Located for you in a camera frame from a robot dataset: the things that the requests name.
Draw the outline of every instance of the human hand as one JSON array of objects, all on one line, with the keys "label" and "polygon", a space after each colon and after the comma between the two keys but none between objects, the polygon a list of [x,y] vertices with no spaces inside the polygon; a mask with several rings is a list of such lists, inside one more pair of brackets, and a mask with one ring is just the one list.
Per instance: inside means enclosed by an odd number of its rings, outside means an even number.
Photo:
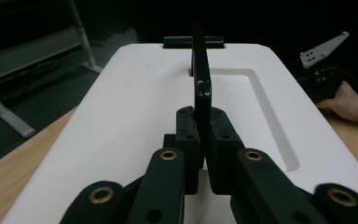
[{"label": "human hand", "polygon": [[322,100],[316,106],[358,123],[358,94],[347,81],[342,81],[333,99]]}]

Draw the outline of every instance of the black object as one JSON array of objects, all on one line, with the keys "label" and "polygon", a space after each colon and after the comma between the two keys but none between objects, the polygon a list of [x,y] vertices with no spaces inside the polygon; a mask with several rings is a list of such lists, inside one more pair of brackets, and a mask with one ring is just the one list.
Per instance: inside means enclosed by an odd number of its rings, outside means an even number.
[{"label": "black object", "polygon": [[[225,40],[222,36],[205,36],[207,49],[223,49]],[[164,36],[165,49],[191,49],[193,36]]]},{"label": "black object", "polygon": [[[203,160],[203,152],[211,188],[216,194],[231,196],[237,223],[357,222],[355,191],[329,183],[318,186],[314,195],[307,193],[296,187],[268,154],[243,145],[227,114],[210,105],[209,71],[206,73],[205,61],[199,63],[195,56],[206,50],[202,45],[202,50],[194,50],[200,41],[194,39],[192,62],[201,66],[192,70],[198,106],[194,113],[191,106],[177,111],[177,124],[184,125],[178,125],[176,134],[165,134],[164,148],[153,154],[144,176],[125,188],[114,182],[88,186],[61,223],[183,223],[185,189],[194,193],[198,186],[197,177],[189,173],[198,172],[197,157]],[[117,197],[108,188],[116,190]],[[105,191],[97,194],[98,189]]]},{"label": "black object", "polygon": [[313,103],[332,99],[347,73],[335,66],[306,69],[294,75]]}]

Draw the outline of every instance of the circular hole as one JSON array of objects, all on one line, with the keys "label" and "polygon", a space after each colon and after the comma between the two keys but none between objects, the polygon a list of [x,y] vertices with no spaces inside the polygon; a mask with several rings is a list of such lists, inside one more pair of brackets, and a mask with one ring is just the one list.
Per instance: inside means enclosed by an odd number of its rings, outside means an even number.
[{"label": "circular hole", "polygon": [[327,191],[327,195],[334,202],[344,206],[354,207],[357,205],[357,200],[350,193],[343,189],[331,188]]},{"label": "circular hole", "polygon": [[296,223],[300,223],[300,224],[308,224],[308,223],[310,223],[310,218],[307,215],[305,215],[304,213],[299,212],[299,211],[293,212],[292,219]]},{"label": "circular hole", "polygon": [[263,159],[262,155],[254,151],[245,152],[245,157],[251,161],[261,161]]},{"label": "circular hole", "polygon": [[99,187],[91,192],[89,200],[92,203],[106,203],[113,197],[113,190],[109,187]]},{"label": "circular hole", "polygon": [[178,154],[174,151],[163,151],[159,156],[165,161],[171,161],[174,160]]},{"label": "circular hole", "polygon": [[162,213],[159,210],[150,210],[146,213],[146,221],[158,223],[162,220]]}]

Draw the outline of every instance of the white tray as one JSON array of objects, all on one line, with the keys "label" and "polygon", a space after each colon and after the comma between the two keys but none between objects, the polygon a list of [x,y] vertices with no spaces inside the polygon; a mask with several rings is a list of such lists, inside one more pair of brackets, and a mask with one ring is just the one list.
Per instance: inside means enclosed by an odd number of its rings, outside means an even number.
[{"label": "white tray", "polygon": [[[213,106],[247,147],[265,151],[298,187],[322,183],[358,192],[358,162],[271,49],[208,49]],[[108,180],[145,174],[176,110],[194,105],[191,49],[135,44],[119,49],[8,212],[4,223],[59,223],[77,194]],[[235,223],[229,196],[211,193],[206,171],[186,196],[185,223]]]}]

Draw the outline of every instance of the dark floor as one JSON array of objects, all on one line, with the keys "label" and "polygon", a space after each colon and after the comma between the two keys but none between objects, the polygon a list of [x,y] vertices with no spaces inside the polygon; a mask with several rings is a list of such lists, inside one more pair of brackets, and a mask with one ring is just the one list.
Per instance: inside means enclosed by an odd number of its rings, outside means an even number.
[{"label": "dark floor", "polygon": [[[97,64],[104,67],[119,47],[131,43],[137,43],[133,29],[113,34],[104,47],[92,47]],[[83,62],[83,51],[73,49],[61,57],[21,71],[14,78],[0,82],[0,100],[40,132],[76,107],[98,77],[84,68]],[[0,119],[0,159],[25,141]]]}]

